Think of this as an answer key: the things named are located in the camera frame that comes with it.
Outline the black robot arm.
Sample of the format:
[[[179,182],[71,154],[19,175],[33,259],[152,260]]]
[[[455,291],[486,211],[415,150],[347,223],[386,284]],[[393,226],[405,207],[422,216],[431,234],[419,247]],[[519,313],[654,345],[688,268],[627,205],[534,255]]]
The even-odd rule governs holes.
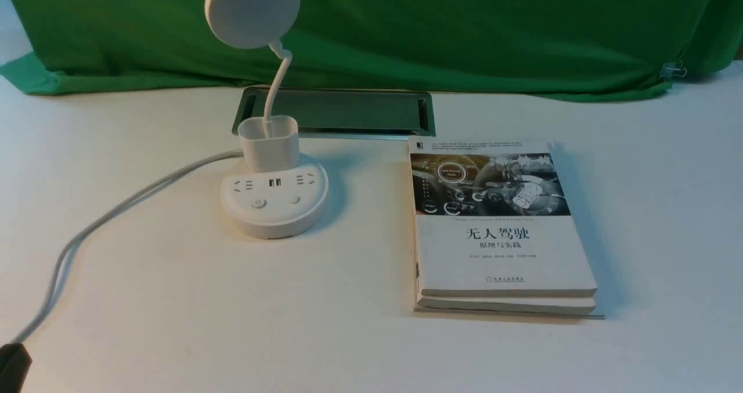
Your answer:
[[[21,392],[32,359],[22,343],[8,343],[1,348],[1,393]]]

